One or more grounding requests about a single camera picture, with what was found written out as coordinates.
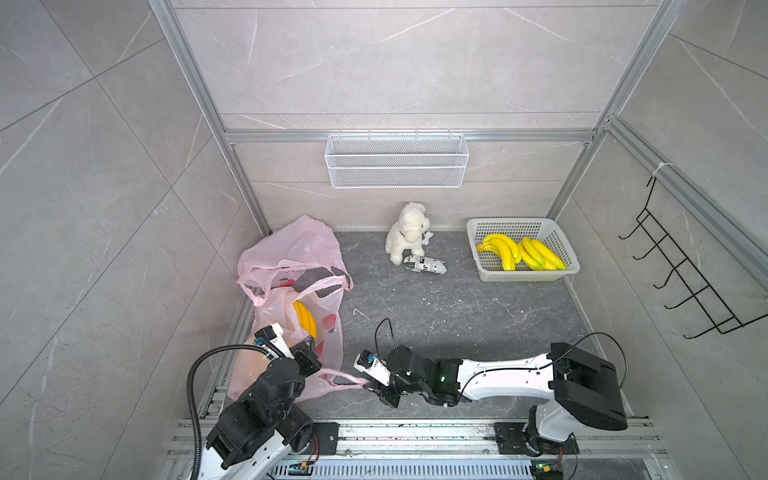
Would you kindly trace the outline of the orange-yellow banana bunch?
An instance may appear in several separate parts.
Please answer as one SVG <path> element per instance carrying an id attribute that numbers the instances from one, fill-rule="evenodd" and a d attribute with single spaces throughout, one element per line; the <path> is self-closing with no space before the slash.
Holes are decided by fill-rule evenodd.
<path id="1" fill-rule="evenodd" d="M 317 339 L 317 324 L 312 313 L 301 301 L 294 301 L 293 307 L 297 314 L 300 327 L 313 339 Z"/>

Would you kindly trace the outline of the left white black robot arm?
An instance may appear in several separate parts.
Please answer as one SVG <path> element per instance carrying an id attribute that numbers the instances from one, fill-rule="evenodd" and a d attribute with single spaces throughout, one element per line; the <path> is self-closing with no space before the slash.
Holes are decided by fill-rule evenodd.
<path id="1" fill-rule="evenodd" d="M 272 357 L 264 372 L 219 416 L 203 436 L 194 398 L 196 371 L 207 358 L 229 350 Z M 320 370 L 311 341 L 286 353 L 269 342 L 217 347 L 202 354 L 187 376 L 187 401 L 193 429 L 191 479 L 262 479 L 291 452 L 302 452 L 313 421 L 295 401 L 307 377 Z"/>

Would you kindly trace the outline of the pink plastic bag with print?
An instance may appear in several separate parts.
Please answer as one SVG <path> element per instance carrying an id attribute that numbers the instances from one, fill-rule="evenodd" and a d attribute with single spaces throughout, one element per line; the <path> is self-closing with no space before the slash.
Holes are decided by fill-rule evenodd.
<path id="1" fill-rule="evenodd" d="M 267 302 L 254 310 L 252 333 L 272 324 L 283 329 L 283 338 L 289 347 L 305 338 L 312 338 L 299 325 L 293 307 L 301 301 L 312 313 L 317 324 L 318 337 L 315 352 L 321 363 L 320 370 L 307 378 L 300 401 L 319 398 L 329 393 L 361 389 L 366 381 L 341 371 L 344 339 L 340 318 L 340 305 L 346 291 L 337 276 L 323 268 L 291 273 L 276 280 L 277 288 L 270 292 Z"/>

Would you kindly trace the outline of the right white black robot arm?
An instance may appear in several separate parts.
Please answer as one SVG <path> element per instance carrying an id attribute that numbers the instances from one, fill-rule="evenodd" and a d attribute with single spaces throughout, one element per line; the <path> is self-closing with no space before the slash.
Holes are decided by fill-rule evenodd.
<path id="1" fill-rule="evenodd" d="M 368 389 L 391 407 L 406 394 L 443 407 L 496 397 L 538 399 L 525 424 L 495 427 L 499 440 L 532 457 L 564 451 L 586 428 L 628 427 L 615 366 L 568 343 L 554 343 L 534 357 L 495 362 L 430 360 L 400 345 L 386 359 L 362 351 L 355 368 L 371 377 Z"/>

